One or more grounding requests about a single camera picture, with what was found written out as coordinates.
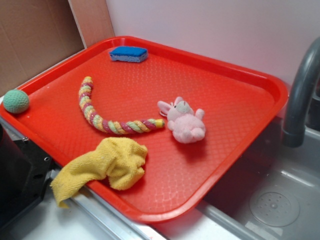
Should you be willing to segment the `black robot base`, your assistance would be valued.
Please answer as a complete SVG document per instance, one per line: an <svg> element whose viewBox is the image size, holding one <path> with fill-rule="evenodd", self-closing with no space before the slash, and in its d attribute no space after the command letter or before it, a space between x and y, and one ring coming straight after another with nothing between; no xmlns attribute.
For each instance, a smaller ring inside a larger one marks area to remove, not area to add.
<svg viewBox="0 0 320 240"><path fill-rule="evenodd" d="M44 199L52 157L29 139L12 140L0 127L0 230Z"/></svg>

